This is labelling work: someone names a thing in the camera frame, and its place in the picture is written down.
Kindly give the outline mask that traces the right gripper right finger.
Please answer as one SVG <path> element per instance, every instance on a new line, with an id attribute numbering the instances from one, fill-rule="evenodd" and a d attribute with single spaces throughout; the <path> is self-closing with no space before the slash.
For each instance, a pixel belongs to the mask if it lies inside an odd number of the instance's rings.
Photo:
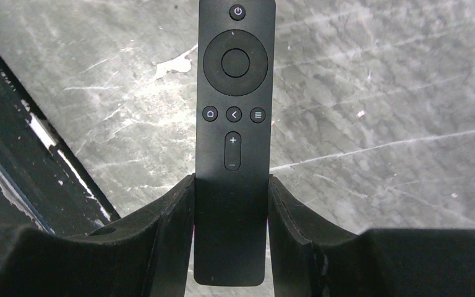
<path id="1" fill-rule="evenodd" d="M 475 230 L 376 228 L 324 219 L 276 177 L 268 187 L 276 296 L 475 296 Z"/>

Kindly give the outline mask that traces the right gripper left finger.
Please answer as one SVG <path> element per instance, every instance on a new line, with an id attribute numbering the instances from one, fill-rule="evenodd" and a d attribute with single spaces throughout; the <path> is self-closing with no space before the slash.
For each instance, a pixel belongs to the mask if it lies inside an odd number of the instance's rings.
<path id="1" fill-rule="evenodd" d="M 0 296 L 184 296 L 194 176 L 89 235 L 0 225 Z"/>

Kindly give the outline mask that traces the black remote control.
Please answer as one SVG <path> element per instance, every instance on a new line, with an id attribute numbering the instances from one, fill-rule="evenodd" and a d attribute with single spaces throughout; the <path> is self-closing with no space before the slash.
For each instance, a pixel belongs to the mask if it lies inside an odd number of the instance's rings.
<path id="1" fill-rule="evenodd" d="M 265 278 L 275 1 L 200 1 L 194 279 Z"/>

